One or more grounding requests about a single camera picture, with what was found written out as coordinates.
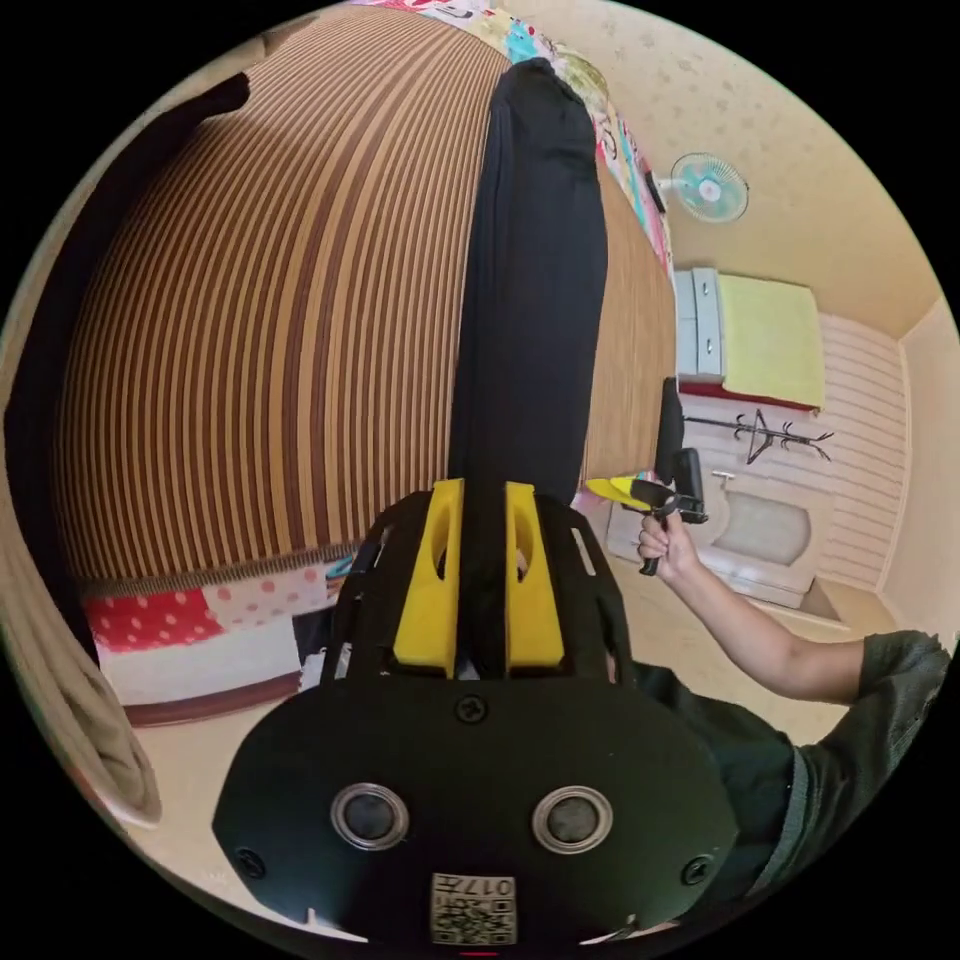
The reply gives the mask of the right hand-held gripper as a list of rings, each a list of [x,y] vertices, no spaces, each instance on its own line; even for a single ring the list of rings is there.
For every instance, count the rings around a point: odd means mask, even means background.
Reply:
[[[677,515],[689,525],[702,525],[708,521],[702,469],[696,449],[684,448],[675,454],[672,486],[643,479],[641,473],[639,476],[612,477],[611,480],[588,480],[586,489],[598,498],[635,507],[663,527],[671,515]],[[632,485],[632,496],[616,485]]]

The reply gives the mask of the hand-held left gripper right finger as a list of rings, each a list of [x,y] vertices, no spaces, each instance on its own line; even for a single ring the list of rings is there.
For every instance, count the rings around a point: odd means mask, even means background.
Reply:
[[[564,659],[564,642],[531,485],[506,484],[505,524],[507,669],[556,671]]]

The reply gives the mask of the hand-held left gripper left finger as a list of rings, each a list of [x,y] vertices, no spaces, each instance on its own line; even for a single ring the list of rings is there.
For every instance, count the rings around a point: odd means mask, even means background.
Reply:
[[[430,492],[393,643],[400,667],[445,678],[456,668],[464,489],[447,479]]]

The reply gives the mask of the person's right hand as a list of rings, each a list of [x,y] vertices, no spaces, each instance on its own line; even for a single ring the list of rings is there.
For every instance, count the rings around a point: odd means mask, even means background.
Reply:
[[[679,513],[643,519],[637,552],[641,573],[659,576],[667,583],[681,582],[702,568],[688,527]]]

